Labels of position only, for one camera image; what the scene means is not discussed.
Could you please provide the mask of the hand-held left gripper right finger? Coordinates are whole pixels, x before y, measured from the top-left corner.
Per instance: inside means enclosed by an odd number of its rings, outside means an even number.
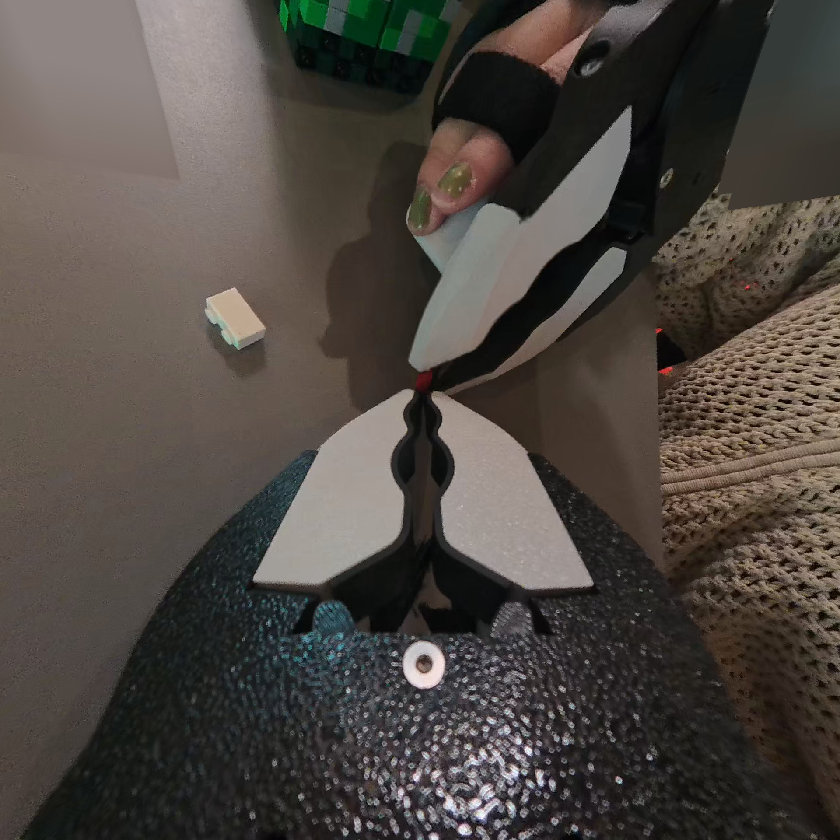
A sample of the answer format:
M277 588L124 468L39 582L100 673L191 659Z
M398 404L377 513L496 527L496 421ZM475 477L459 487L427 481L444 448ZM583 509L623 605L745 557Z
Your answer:
M432 393L427 409L444 552L525 595L590 591L593 579L527 450L450 396Z

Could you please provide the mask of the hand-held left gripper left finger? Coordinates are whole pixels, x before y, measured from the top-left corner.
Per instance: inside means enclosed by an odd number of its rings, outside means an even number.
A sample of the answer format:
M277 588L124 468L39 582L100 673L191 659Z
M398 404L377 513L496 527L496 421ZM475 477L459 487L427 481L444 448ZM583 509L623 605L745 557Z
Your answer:
M413 574L422 397L401 391L319 448L254 575L307 595L399 595Z

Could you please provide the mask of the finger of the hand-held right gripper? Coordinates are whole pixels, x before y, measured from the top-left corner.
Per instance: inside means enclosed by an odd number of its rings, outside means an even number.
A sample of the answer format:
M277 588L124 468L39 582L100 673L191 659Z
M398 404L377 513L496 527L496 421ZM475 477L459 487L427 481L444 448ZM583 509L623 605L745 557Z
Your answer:
M541 270L595 232L631 150L633 115L626 108L531 216L497 203L478 211L417 327L408 360L418 373L441 384L442 365L477 350Z
M626 249L606 245L575 245L557 255L477 350L442 365L441 391L496 379L591 320L626 287L627 258Z

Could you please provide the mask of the white lego brick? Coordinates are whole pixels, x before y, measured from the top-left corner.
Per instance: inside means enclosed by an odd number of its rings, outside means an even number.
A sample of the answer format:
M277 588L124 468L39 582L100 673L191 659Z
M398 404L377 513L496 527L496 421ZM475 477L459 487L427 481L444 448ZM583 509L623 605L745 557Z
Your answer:
M266 325L235 287L208 297L204 311L222 339L236 350L244 350L266 335Z

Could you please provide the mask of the green lego creeper box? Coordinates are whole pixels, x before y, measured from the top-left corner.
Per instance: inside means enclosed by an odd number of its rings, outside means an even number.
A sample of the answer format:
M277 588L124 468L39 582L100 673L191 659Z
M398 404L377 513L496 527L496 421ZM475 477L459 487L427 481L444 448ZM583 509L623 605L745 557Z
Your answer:
M279 1L298 68L419 95L459 15L459 1Z

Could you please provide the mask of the person's right hand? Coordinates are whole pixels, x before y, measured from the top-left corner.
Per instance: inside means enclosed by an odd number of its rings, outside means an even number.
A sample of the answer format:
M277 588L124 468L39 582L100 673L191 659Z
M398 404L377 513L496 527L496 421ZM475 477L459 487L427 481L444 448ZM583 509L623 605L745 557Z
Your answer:
M475 54L510 56L516 67L538 69L538 78L564 84L574 60L608 2L513 2L513 9L490 24L469 49L457 45L458 63L447 69L437 101L444 100ZM506 180L515 158L497 131L482 122L441 119L433 129L416 176L406 225L414 236L432 234L457 213L488 198Z

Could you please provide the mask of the beige knit sweater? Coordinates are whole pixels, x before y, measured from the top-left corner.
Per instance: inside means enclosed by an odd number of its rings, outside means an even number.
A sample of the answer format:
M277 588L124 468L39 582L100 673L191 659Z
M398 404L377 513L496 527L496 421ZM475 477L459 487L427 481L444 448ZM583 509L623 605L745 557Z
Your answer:
M665 575L775 770L838 838L839 197L730 209L652 259Z

